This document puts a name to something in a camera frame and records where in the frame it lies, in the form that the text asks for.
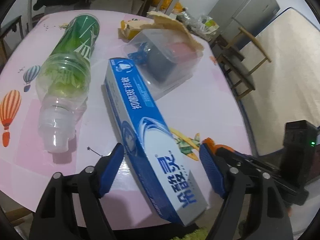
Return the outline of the green fuzzy sleeve forearm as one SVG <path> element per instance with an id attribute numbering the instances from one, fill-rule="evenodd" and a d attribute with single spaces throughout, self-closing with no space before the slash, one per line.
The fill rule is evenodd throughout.
<path id="1" fill-rule="evenodd" d="M 208 236 L 208 231 L 206 228 L 199 228 L 195 231 L 186 234 L 183 237 L 174 237 L 171 240 L 205 240 Z"/>

